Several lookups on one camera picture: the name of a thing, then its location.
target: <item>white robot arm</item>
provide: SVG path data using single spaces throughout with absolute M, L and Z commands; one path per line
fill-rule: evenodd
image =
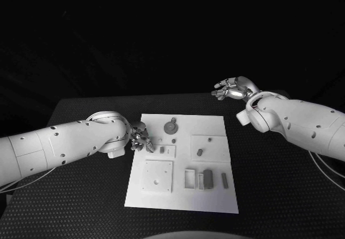
M 245 77 L 214 84 L 212 95 L 242 99 L 245 110 L 236 114 L 242 125 L 259 132 L 278 132 L 285 140 L 313 153 L 345 161 L 345 114 L 334 109 L 258 90 Z
M 116 112 L 97 112 L 86 120 L 59 124 L 18 135 L 0 138 L 0 186 L 84 158 L 96 151 L 109 158 L 131 149 L 147 152 L 154 147 L 142 122 L 129 125 Z

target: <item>table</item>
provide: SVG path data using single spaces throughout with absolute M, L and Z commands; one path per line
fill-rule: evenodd
M 345 192 L 317 170 L 307 152 L 275 132 L 240 126 L 243 101 L 209 93 L 63 99 L 47 125 L 118 111 L 223 116 L 239 214 L 125 208 L 134 152 L 109 159 L 96 153 L 57 167 L 11 198 L 0 238 L 138 239 L 175 231 L 227 232 L 252 238 L 341 238 Z M 43 173 L 22 179 L 25 184 Z

